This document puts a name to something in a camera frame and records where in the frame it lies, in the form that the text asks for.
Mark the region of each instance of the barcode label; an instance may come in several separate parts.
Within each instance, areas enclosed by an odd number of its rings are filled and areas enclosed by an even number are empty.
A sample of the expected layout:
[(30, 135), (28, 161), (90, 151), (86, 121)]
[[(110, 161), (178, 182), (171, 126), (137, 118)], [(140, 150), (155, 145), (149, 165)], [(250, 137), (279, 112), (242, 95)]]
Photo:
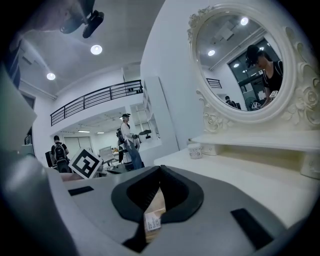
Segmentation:
[(146, 222), (146, 229), (148, 231), (161, 228), (160, 217), (157, 217), (154, 212), (149, 212), (145, 214), (145, 222)]

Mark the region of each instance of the person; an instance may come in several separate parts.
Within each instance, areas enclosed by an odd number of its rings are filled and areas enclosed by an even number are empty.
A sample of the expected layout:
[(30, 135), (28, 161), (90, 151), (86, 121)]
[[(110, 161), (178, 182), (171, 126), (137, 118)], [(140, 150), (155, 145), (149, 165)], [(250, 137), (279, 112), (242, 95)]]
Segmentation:
[(3, 57), (4, 67), (16, 88), (20, 85), (19, 50), (22, 38), (30, 31), (56, 31), (69, 34), (88, 24), (83, 37), (88, 38), (103, 20), (102, 12), (94, 11), (95, 0), (46, 0), (33, 13), (24, 26), (14, 35), (8, 51)]
[(225, 96), (225, 103), (237, 109), (237, 104), (234, 101), (231, 101), (229, 96)]
[(283, 63), (282, 61), (272, 61), (269, 55), (256, 45), (249, 45), (246, 51), (246, 63), (248, 68), (256, 65), (263, 70), (262, 82), (265, 90), (266, 100), (261, 106), (264, 108), (271, 102), (270, 94), (273, 91), (279, 91), (283, 79)]
[(60, 145), (63, 147), (64, 152), (65, 152), (65, 160), (66, 160), (67, 163), (69, 164), (69, 159), (67, 158), (67, 155), (69, 154), (69, 150), (68, 150), (67, 146), (66, 146), (65, 144), (62, 144), (62, 143), (60, 142), (60, 138), (59, 138), (58, 135), (55, 135), (55, 136), (53, 137), (53, 141), (54, 141), (54, 145), (51, 147), (51, 155), (53, 155), (53, 156), (55, 155), (56, 145), (57, 145), (57, 144), (60, 144)]
[(135, 170), (141, 169), (143, 167), (142, 160), (138, 150), (135, 148), (134, 144), (134, 135), (130, 133), (130, 126), (129, 122), (129, 115), (130, 114), (123, 114), (122, 120), (123, 123), (121, 124), (121, 133), (124, 139), (124, 147), (129, 152), (132, 160), (132, 164)]

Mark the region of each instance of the backpack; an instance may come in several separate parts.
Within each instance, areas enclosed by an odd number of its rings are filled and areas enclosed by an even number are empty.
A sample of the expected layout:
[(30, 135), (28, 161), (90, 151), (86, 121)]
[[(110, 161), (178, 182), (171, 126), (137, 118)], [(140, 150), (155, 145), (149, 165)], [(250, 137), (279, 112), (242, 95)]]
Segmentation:
[(120, 126), (120, 128), (117, 130), (117, 132), (116, 132), (116, 136), (118, 137), (118, 145), (121, 145), (121, 144), (123, 144), (123, 143), (125, 143), (125, 138), (123, 137), (123, 135), (122, 135), (122, 132), (121, 132), (121, 126)]
[(59, 143), (56, 144), (54, 147), (54, 159), (56, 161), (59, 161), (66, 158), (67, 158), (67, 155), (64, 147)]

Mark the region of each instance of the black slot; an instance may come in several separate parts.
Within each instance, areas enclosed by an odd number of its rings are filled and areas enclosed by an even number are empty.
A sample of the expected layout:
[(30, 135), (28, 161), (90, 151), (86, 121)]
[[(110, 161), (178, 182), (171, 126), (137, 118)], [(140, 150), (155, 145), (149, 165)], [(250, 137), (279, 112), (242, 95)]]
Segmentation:
[(249, 238), (255, 249), (266, 246), (272, 242), (273, 238), (254, 219), (254, 217), (244, 208), (231, 211), (232, 216)]
[(79, 187), (79, 188), (74, 188), (74, 189), (69, 189), (68, 192), (70, 194), (70, 196), (76, 196), (76, 195), (80, 195), (89, 191), (94, 190), (92, 187), (90, 186), (84, 186), (84, 187)]

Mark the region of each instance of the balcony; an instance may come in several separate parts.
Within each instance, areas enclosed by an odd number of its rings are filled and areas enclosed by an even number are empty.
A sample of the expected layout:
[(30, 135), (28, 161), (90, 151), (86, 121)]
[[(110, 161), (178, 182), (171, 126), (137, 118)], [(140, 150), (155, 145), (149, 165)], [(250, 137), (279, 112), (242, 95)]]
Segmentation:
[(211, 78), (207, 78), (206, 80), (208, 81), (208, 83), (209, 83), (211, 88), (220, 88), (220, 89), (222, 89), (220, 80), (211, 79)]
[(54, 126), (60, 121), (95, 105), (141, 93), (143, 93), (141, 80), (122, 82), (95, 90), (74, 99), (73, 101), (53, 112), (50, 115), (51, 126)]

